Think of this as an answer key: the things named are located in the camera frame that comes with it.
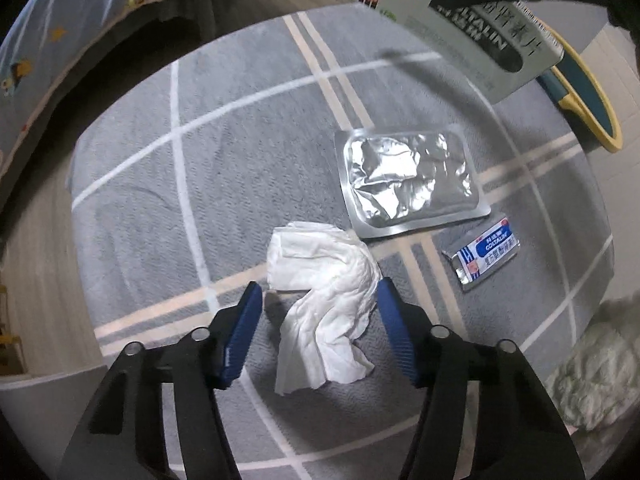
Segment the wooden shelf at left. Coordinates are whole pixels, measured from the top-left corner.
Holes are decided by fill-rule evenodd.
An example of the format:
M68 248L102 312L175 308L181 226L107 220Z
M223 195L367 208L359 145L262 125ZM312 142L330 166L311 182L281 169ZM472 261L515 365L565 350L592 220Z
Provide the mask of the wooden shelf at left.
M9 295L6 286L0 286L1 292L1 375L4 377L24 375L24 351L21 338L10 329Z

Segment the teal yellow trash bin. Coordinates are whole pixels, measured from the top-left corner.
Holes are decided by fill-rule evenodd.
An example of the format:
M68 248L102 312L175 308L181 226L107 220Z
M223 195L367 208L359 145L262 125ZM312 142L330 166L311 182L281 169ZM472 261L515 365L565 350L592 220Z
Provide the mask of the teal yellow trash bin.
M609 153L624 145L611 100L580 54L558 32L542 23L563 48L562 60L537 77L551 101Z

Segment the green white medicine box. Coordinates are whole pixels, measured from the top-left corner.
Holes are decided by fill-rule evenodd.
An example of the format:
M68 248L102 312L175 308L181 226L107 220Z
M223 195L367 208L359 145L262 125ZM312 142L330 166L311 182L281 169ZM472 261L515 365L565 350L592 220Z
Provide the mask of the green white medicine box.
M520 2L448 10L435 0L357 0L405 27L492 104L562 61L564 50Z

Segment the blue white medicine sachet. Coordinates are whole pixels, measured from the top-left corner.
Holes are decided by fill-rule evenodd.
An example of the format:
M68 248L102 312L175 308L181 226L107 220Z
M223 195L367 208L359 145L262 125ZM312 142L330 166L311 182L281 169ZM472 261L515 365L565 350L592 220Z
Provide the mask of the blue white medicine sachet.
M521 249L509 217L491 214L442 251L464 292L491 278Z

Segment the white tissue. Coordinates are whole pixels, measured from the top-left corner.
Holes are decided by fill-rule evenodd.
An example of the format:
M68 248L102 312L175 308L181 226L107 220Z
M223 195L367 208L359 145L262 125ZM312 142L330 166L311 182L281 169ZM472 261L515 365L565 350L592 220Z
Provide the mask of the white tissue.
M300 292L280 326L274 392L352 384L374 365L355 341L367 330L382 273L368 246L332 224L294 221L272 231L267 282Z

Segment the grey plaid rug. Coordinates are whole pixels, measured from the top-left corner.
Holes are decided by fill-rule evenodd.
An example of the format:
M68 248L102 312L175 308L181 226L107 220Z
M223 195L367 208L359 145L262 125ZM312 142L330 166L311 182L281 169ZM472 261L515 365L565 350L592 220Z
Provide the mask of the grey plaid rug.
M614 271L587 156L539 84L498 105L411 32L360 4L262 22L180 58L80 137L70 170L82 287L102 356L175 344L267 283L272 232L352 226L335 136L445 130L521 247L464 290L447 258L475 221L371 240L410 304L476 344L515 341L549 376Z

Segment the silver foil blister tray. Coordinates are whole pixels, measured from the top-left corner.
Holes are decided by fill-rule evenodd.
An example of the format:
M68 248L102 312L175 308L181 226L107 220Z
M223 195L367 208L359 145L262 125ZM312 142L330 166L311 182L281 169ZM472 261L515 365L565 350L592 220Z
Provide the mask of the silver foil blister tray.
M334 136L352 229L363 240L491 213L463 129L360 128Z

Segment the bed with blue duvet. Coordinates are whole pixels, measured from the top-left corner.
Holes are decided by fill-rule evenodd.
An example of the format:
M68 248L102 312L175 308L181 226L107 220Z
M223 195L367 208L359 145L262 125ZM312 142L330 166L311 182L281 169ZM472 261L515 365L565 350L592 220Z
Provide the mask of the bed with blue duvet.
M163 0L28 0L1 44L1 172L80 58L112 27Z

